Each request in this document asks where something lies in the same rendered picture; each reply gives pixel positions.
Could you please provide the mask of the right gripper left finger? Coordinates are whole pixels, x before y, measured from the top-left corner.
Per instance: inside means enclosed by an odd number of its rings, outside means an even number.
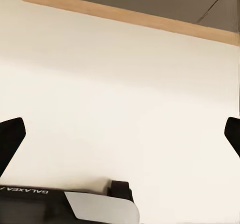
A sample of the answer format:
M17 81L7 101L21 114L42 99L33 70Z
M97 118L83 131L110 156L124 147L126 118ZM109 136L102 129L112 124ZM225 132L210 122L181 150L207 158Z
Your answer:
M21 117L0 123L0 177L26 136Z

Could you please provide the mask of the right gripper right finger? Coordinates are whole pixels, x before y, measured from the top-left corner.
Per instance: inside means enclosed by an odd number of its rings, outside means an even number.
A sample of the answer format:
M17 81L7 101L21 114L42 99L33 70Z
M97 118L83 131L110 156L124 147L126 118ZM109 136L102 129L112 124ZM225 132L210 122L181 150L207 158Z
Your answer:
M229 117L227 119L224 135L240 157L240 119Z

